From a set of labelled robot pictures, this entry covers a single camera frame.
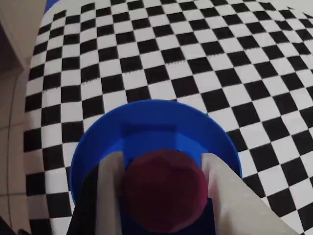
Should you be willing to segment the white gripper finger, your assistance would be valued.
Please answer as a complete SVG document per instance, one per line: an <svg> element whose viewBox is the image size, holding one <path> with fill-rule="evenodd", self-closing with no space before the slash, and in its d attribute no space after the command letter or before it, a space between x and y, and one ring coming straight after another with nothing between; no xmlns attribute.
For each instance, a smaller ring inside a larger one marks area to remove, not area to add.
<svg viewBox="0 0 313 235"><path fill-rule="evenodd" d="M218 235L292 235L282 221L218 156L203 153L201 168L208 179L215 231Z"/></svg>
<svg viewBox="0 0 313 235"><path fill-rule="evenodd" d="M120 185L125 172L123 152L108 154L99 162L96 205L96 235L121 235Z"/></svg>

